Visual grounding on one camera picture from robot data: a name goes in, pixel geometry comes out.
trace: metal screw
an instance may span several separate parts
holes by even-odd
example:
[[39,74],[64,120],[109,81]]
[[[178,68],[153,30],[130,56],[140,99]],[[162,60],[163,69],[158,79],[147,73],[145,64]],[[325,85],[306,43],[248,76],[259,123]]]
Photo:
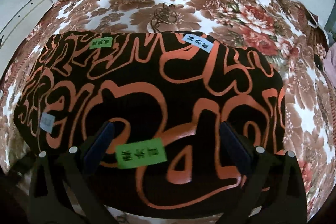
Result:
[[71,154],[74,154],[74,153],[76,153],[77,151],[78,151],[78,148],[77,148],[76,146],[72,146],[72,147],[69,148],[69,152],[70,152]]
[[259,154],[262,154],[263,152],[265,152],[265,149],[262,147],[262,146],[257,146],[255,148],[255,150],[259,153]]
[[288,151],[287,155],[290,156],[291,158],[295,157],[295,153],[293,151]]
[[42,151],[39,156],[40,156],[40,158],[44,158],[46,156],[46,154],[47,154],[46,151]]

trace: black clamp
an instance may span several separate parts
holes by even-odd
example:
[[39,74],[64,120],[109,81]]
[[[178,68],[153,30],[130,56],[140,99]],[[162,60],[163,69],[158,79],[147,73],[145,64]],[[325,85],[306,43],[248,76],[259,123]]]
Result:
[[[236,209],[222,215],[217,224],[306,224],[305,185],[295,153],[273,155],[239,135],[228,122],[220,126],[222,147],[242,175],[247,176]],[[268,197],[259,213],[251,216],[266,182]]]
[[[31,224],[118,224],[90,191],[85,176],[93,174],[114,138],[114,125],[103,124],[98,133],[59,157],[42,151],[34,166],[29,192],[28,220]],[[70,186],[86,218],[76,214],[63,181]]]

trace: sticky note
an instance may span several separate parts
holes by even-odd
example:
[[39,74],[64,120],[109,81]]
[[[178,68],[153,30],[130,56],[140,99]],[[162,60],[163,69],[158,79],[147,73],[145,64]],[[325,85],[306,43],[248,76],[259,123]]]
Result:
[[113,37],[103,37],[103,38],[92,39],[90,43],[90,49],[111,47],[112,40],[113,40]]
[[205,38],[198,37],[197,35],[191,33],[187,33],[182,40],[185,42],[189,42],[190,44],[193,44],[201,48],[202,50],[205,50],[207,53],[211,51],[213,46],[213,44]]
[[55,116],[43,112],[40,119],[40,128],[51,133],[53,131],[54,122]]
[[136,168],[167,161],[161,138],[117,145],[115,157],[120,169]]

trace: bed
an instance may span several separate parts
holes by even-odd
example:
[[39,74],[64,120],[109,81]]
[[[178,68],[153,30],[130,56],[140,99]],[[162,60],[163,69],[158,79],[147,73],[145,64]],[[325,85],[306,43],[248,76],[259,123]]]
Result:
[[[331,193],[336,182],[336,91],[321,65],[328,42],[318,18],[302,3],[291,0],[57,1],[18,47],[0,82],[0,165],[5,173],[29,151],[14,124],[14,110],[23,88],[49,38],[69,31],[197,31],[232,47],[256,48],[283,80],[283,149],[272,152],[295,152],[305,184],[308,219]],[[29,176],[24,181],[26,186],[21,184],[27,191]],[[113,208],[110,211],[124,222],[166,223]]]

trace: blue label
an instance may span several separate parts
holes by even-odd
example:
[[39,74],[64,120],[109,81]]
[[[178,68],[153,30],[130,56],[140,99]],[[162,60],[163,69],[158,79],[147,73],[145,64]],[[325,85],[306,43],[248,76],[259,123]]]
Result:
[[43,112],[40,120],[40,128],[51,133],[53,131],[54,122],[55,116]]
[[182,40],[205,50],[207,53],[210,53],[213,46],[213,44],[205,38],[198,37],[191,33],[187,33]]

